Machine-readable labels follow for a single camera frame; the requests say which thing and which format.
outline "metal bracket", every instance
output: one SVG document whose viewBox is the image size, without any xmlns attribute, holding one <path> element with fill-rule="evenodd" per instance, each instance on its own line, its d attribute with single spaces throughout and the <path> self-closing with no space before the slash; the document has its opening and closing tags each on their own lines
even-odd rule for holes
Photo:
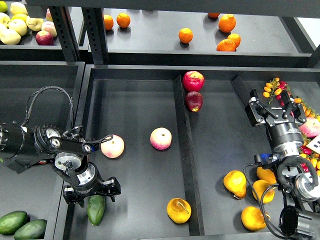
<svg viewBox="0 0 320 240">
<path fill-rule="evenodd" d="M 79 62 L 79 47 L 67 7 L 49 6 L 52 20 L 67 62 Z"/>
<path fill-rule="evenodd" d="M 102 8 L 82 8 L 83 20 L 88 35 L 94 64 L 108 64 L 108 47 Z"/>
</svg>

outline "green apple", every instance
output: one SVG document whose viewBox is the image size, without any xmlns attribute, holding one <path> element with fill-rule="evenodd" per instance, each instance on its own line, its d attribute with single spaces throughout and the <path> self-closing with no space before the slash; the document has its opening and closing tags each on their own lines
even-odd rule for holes
<svg viewBox="0 0 320 240">
<path fill-rule="evenodd" d="M 5 1 L 0 1 L 0 13 L 5 13 L 8 11 L 8 5 Z"/>
<path fill-rule="evenodd" d="M 5 29 L 0 33 L 0 40 L 5 45 L 17 45 L 21 40 L 21 36 L 15 30 Z"/>
<path fill-rule="evenodd" d="M 21 19 L 15 19 L 9 22 L 9 29 L 15 30 L 20 36 L 26 35 L 28 31 L 27 24 Z"/>
<path fill-rule="evenodd" d="M 42 24 L 44 24 L 44 20 L 42 18 L 32 18 L 29 16 L 27 16 L 25 22 L 28 28 L 36 32 L 41 31 Z"/>
<path fill-rule="evenodd" d="M 26 6 L 24 4 L 22 4 L 21 2 L 11 3 L 10 12 L 12 13 L 12 15 L 16 15 L 16 14 L 28 15 Z"/>
<path fill-rule="evenodd" d="M 0 12 L 0 24 L 3 24 L 6 27 L 8 27 L 9 22 L 10 22 L 10 17 L 5 13 Z"/>
</svg>

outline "yellow apple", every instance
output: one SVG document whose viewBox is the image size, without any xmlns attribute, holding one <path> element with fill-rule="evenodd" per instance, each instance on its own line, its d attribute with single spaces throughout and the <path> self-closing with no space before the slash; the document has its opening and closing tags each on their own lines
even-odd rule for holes
<svg viewBox="0 0 320 240">
<path fill-rule="evenodd" d="M 41 31 L 42 24 L 44 24 L 44 20 L 42 18 L 33 18 L 28 16 L 25 23 L 32 31 L 39 32 Z"/>
<path fill-rule="evenodd" d="M 5 29 L 0 34 L 0 40 L 5 45 L 17 45 L 21 40 L 21 36 L 15 30 Z"/>
<path fill-rule="evenodd" d="M 11 3 L 10 12 L 12 13 L 12 15 L 16 15 L 16 14 L 28 15 L 26 6 L 24 4 L 22 4 L 21 2 Z"/>
<path fill-rule="evenodd" d="M 15 30 L 21 37 L 26 35 L 28 31 L 27 24 L 21 19 L 10 21 L 8 27 L 9 29 Z"/>
<path fill-rule="evenodd" d="M 0 23 L 0 34 L 3 30 L 7 29 L 7 27 L 4 24 Z"/>
<path fill-rule="evenodd" d="M 10 20 L 11 19 L 7 14 L 0 12 L 0 24 L 3 24 L 6 27 L 8 27 L 8 23 L 10 22 Z"/>
</svg>

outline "apple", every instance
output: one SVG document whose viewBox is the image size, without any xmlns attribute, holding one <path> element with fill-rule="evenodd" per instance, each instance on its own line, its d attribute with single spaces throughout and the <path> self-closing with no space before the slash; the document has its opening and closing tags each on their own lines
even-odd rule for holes
<svg viewBox="0 0 320 240">
<path fill-rule="evenodd" d="M 5 1 L 0 1 L 0 13 L 5 13 L 8 10 L 8 5 Z"/>
<path fill-rule="evenodd" d="M 57 30 L 55 24 L 52 21 L 46 21 L 42 24 L 41 31 L 49 32 L 53 38 L 57 36 Z"/>
<path fill-rule="evenodd" d="M 7 29 L 7 27 L 4 24 L 0 23 L 0 34 L 3 30 Z"/>
<path fill-rule="evenodd" d="M 185 103 L 191 112 L 199 112 L 202 104 L 204 103 L 204 99 L 201 93 L 197 91 L 190 91 L 185 97 Z"/>
<path fill-rule="evenodd" d="M 8 23 L 10 22 L 10 20 L 11 19 L 7 14 L 0 12 L 0 24 L 3 24 L 6 27 L 8 27 Z"/>
<path fill-rule="evenodd" d="M 54 46 L 54 38 L 50 32 L 38 31 L 35 35 L 35 41 L 39 46 Z"/>
<path fill-rule="evenodd" d="M 41 31 L 42 24 L 44 24 L 44 20 L 42 18 L 33 18 L 29 16 L 26 18 L 25 22 L 28 28 L 36 32 Z"/>
<path fill-rule="evenodd" d="M 300 131 L 306 135 L 307 138 L 313 138 L 320 134 L 320 122 L 313 117 L 307 117 L 306 123 L 299 127 Z"/>
<path fill-rule="evenodd" d="M 182 84 L 186 91 L 192 92 L 199 90 L 203 87 L 205 83 L 204 76 L 198 71 L 188 71 L 184 74 Z"/>
<path fill-rule="evenodd" d="M 21 37 L 26 35 L 28 31 L 27 24 L 21 19 L 10 21 L 8 27 L 9 29 L 15 30 Z"/>
<path fill-rule="evenodd" d="M 5 29 L 0 34 L 0 40 L 5 45 L 17 45 L 21 40 L 21 36 L 15 30 Z"/>
<path fill-rule="evenodd" d="M 21 2 L 11 3 L 10 12 L 12 13 L 12 15 L 16 15 L 16 14 L 28 15 L 26 6 L 24 4 L 22 4 Z"/>
<path fill-rule="evenodd" d="M 46 10 L 45 19 L 47 19 L 50 22 L 53 22 L 52 16 L 51 16 L 51 12 L 50 12 L 49 8 Z"/>
<path fill-rule="evenodd" d="M 101 143 L 100 148 L 105 156 L 114 159 L 124 152 L 125 142 L 118 135 L 113 134 L 112 136 L 113 138 L 111 140 Z"/>
<path fill-rule="evenodd" d="M 151 145 L 158 150 L 167 149 L 171 144 L 171 140 L 171 132 L 164 127 L 153 130 L 150 136 Z"/>
</svg>

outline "shelf compartment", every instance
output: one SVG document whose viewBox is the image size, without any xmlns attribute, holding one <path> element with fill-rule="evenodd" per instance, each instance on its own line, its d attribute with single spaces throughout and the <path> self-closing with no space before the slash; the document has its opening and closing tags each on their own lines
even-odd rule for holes
<svg viewBox="0 0 320 240">
<path fill-rule="evenodd" d="M 200 90 L 204 103 L 199 113 L 188 113 L 186 124 L 176 125 L 179 117 L 175 110 L 174 80 L 189 70 L 201 72 L 206 79 Z M 204 236 L 198 238 L 232 239 L 237 234 L 243 239 L 259 236 L 275 239 L 266 229 L 250 233 L 242 225 L 241 211 L 249 205 L 258 206 L 251 191 L 247 189 L 247 197 L 238 201 L 223 186 L 223 177 L 228 172 L 242 171 L 245 164 L 254 162 L 255 154 L 271 151 L 263 128 L 251 127 L 244 105 L 231 85 L 231 80 L 237 76 L 248 88 L 256 88 L 260 95 L 266 82 L 279 77 L 288 82 L 294 94 L 320 112 L 318 69 L 87 65 L 78 121 L 86 129 L 86 138 L 117 133 L 123 137 L 126 148 L 119 159 L 107 159 L 100 151 L 90 156 L 103 177 L 118 178 L 122 194 L 115 203 L 108 201 L 105 217 L 98 227 L 91 226 L 86 209 L 76 205 L 74 211 L 68 211 L 72 217 L 64 229 L 56 231 L 56 236 L 194 239 L 189 232 L 190 226 L 188 229 L 185 224 L 176 225 L 166 214 L 171 198 L 187 196 L 184 162 L 181 161 L 186 149 L 179 149 L 181 138 L 177 130 L 185 128 L 191 130 L 190 154 L 194 156 L 192 168 L 196 172 L 194 187 L 195 192 L 199 192 L 196 206 L 201 207 L 198 223 L 202 221 L 204 227 Z M 150 146 L 150 133 L 159 125 L 167 126 L 172 133 L 173 141 L 168 151 L 158 152 Z M 247 172 L 253 181 L 257 179 L 254 169 Z M 175 188 L 171 184 L 171 188 L 166 189 L 173 181 Z M 145 201 L 153 201 L 153 204 L 146 205 Z M 272 203 L 266 205 L 266 211 L 276 225 L 282 209 L 282 195 L 276 191 Z"/>
<path fill-rule="evenodd" d="M 65 89 L 73 98 L 77 110 L 85 64 L 66 62 L 0 61 L 1 122 L 22 124 L 29 96 L 45 86 Z M 27 128 L 52 124 L 61 129 L 69 119 L 69 100 L 64 93 L 46 90 L 35 101 Z M 31 220 L 46 219 L 46 239 L 53 239 L 60 202 L 60 178 L 49 165 L 34 166 L 17 174 L 0 164 L 0 216 L 22 210 Z M 12 236 L 0 235 L 1 240 Z"/>
</svg>

